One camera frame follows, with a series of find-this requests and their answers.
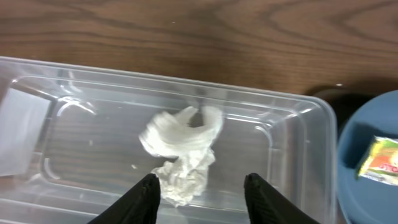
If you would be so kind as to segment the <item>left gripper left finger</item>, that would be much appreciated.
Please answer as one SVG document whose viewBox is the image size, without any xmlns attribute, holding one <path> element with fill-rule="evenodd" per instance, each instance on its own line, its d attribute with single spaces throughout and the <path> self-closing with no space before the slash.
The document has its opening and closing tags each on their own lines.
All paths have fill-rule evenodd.
<svg viewBox="0 0 398 224">
<path fill-rule="evenodd" d="M 159 205 L 159 178 L 147 174 L 88 224 L 156 224 Z"/>
</svg>

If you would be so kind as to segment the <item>green yellow snack wrapper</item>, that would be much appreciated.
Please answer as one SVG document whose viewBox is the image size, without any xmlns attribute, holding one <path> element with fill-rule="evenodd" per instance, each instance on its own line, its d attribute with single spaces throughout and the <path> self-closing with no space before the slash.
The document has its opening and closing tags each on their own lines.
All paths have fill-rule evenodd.
<svg viewBox="0 0 398 224">
<path fill-rule="evenodd" d="M 356 178 L 397 186 L 397 139 L 375 136 L 358 164 Z"/>
</svg>

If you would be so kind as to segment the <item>dark blue plate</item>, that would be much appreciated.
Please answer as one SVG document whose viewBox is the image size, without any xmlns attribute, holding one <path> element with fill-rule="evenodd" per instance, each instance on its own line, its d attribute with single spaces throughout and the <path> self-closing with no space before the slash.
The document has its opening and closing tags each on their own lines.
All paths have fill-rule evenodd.
<svg viewBox="0 0 398 224">
<path fill-rule="evenodd" d="M 357 176 L 374 138 L 397 139 L 397 91 L 360 107 L 338 140 L 338 200 L 347 223 L 397 223 L 397 187 Z"/>
</svg>

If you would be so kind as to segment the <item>white tissue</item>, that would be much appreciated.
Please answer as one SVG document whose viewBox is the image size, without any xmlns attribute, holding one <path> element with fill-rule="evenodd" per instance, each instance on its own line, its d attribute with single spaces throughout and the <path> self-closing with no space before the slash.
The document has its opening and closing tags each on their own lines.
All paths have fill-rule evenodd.
<svg viewBox="0 0 398 224">
<path fill-rule="evenodd" d="M 187 205 L 203 193 L 209 168 L 216 161 L 211 147 L 223 128 L 223 112 L 204 106 L 203 125 L 191 127 L 197 112 L 192 106 L 176 114 L 163 111 L 139 135 L 145 151 L 168 159 L 151 172 L 159 178 L 161 197 L 174 207 Z"/>
</svg>

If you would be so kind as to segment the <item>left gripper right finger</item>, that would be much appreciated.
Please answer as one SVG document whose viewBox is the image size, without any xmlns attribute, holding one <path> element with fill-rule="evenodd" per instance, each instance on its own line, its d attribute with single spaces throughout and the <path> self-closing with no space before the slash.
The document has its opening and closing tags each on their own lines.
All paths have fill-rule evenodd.
<svg viewBox="0 0 398 224">
<path fill-rule="evenodd" d="M 257 173 L 245 177 L 244 196 L 250 224 L 319 224 Z"/>
</svg>

